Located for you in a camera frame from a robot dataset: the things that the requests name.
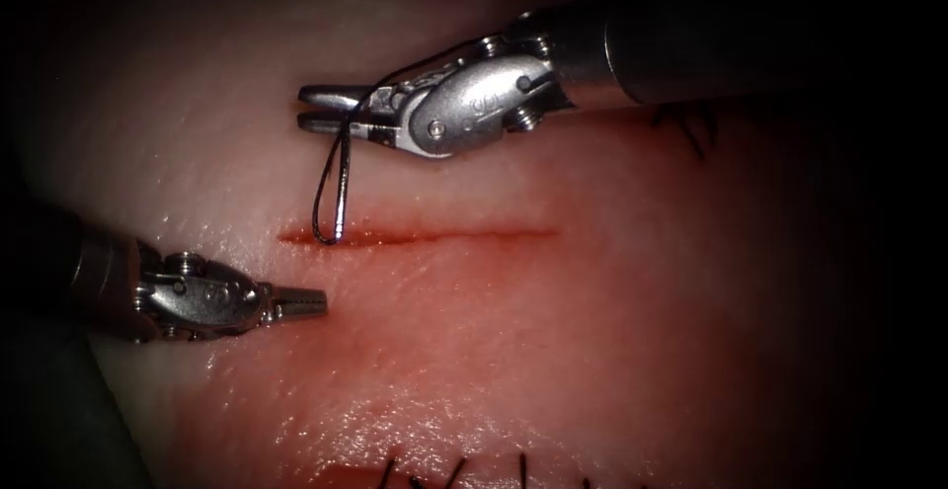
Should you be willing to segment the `left arm needle driver jaw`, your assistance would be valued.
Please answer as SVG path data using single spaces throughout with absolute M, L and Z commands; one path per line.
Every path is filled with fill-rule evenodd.
M 298 321 L 323 317 L 327 306 L 320 303 L 281 303 L 271 312 L 273 321 Z
M 274 307 L 325 307 L 327 295 L 324 290 L 275 286 L 272 292 Z

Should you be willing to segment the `right arm needle driver jaw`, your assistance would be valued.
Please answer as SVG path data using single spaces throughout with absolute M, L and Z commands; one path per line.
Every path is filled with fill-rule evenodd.
M 364 98 L 359 109 L 366 113 L 395 113 L 400 105 L 400 96 L 388 85 L 305 85 L 298 90 L 300 102 L 342 112 L 352 111 Z
M 358 122 L 348 122 L 344 128 L 345 117 L 331 113 L 300 113 L 297 115 L 297 125 L 308 132 L 338 135 L 346 131 L 350 137 L 366 140 L 383 146 L 394 146 L 398 128 L 393 125 Z

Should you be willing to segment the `left arm needle driver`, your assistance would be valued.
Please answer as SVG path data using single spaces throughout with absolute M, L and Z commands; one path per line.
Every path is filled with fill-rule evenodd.
M 143 322 L 132 342 L 210 341 L 261 325 L 272 287 L 196 252 L 161 255 L 138 246 L 139 279 L 132 310 Z

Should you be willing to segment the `right arm needle driver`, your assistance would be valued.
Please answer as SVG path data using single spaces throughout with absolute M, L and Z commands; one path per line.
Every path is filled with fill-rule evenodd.
M 572 103 L 541 36 L 492 34 L 447 52 L 442 67 L 395 84 L 396 149 L 446 158 L 537 128 Z

